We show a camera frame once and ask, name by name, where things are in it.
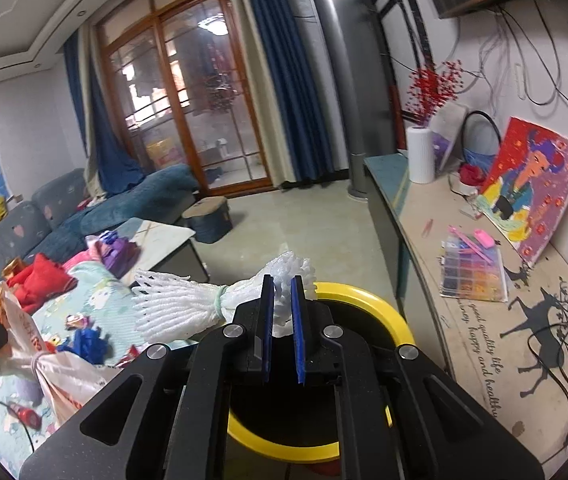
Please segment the blue curtain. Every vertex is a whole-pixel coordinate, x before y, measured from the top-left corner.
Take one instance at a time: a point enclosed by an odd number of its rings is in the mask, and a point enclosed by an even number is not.
[[[251,0],[298,180],[333,171],[317,88],[288,0]]]
[[[75,31],[64,44],[64,61],[75,114],[80,124],[84,152],[88,156],[78,52],[78,33]],[[122,193],[142,182],[144,173],[139,164],[122,148],[113,132],[93,63],[90,63],[90,85],[98,174],[102,189],[110,196]]]

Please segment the plastic bag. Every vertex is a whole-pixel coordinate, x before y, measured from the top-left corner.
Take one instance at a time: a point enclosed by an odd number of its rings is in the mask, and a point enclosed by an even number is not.
[[[0,376],[39,381],[60,424],[119,373],[116,368],[95,367],[71,352],[49,353],[32,317],[20,308],[6,282],[0,282],[0,322],[8,332],[8,343],[0,349]]]
[[[135,328],[149,342],[169,343],[216,325],[231,322],[238,305],[256,300],[262,292],[264,274],[275,284],[273,335],[293,333],[290,320],[290,281],[302,276],[306,297],[315,299],[315,269],[307,258],[291,251],[271,260],[255,276],[231,286],[190,282],[172,274],[137,270],[133,287],[138,320]]]

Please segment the table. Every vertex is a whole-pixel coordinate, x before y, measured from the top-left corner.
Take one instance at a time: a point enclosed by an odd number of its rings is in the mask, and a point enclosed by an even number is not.
[[[527,342],[565,383],[558,368],[557,329],[544,327],[558,321],[561,307],[568,310],[568,264],[549,245],[526,270],[487,218],[475,221],[459,212],[464,199],[450,191],[445,176],[412,184],[399,153],[370,157],[365,164],[369,211],[398,309],[417,346],[516,436],[550,478],[568,459],[568,400]],[[481,228],[501,241],[513,282],[508,303],[440,296],[439,256],[450,224],[466,233]],[[568,375],[568,348],[560,355]]]
[[[133,283],[133,275],[138,269],[190,276],[199,283],[208,282],[208,272],[190,240],[195,235],[192,229],[133,217],[119,226],[117,232],[141,248],[135,265],[120,280],[125,285]]]

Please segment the yellow trash can rim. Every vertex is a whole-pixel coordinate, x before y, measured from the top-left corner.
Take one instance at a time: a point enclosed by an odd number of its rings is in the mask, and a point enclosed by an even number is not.
[[[366,290],[343,283],[317,282],[317,299],[339,301],[356,306],[374,316],[393,338],[396,346],[415,344],[415,339],[404,318],[387,302]],[[228,413],[228,434],[254,452],[294,463],[316,463],[335,460],[340,456],[340,444],[296,447],[276,444],[248,430],[232,411]]]

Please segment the sofa backrest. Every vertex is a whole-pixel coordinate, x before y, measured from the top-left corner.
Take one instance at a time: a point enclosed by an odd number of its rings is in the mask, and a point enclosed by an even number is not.
[[[44,214],[51,229],[55,229],[75,213],[77,205],[87,197],[84,170],[78,168],[44,184],[33,193],[31,200]]]
[[[21,202],[0,221],[0,280],[13,259],[24,256],[51,232],[33,202]]]

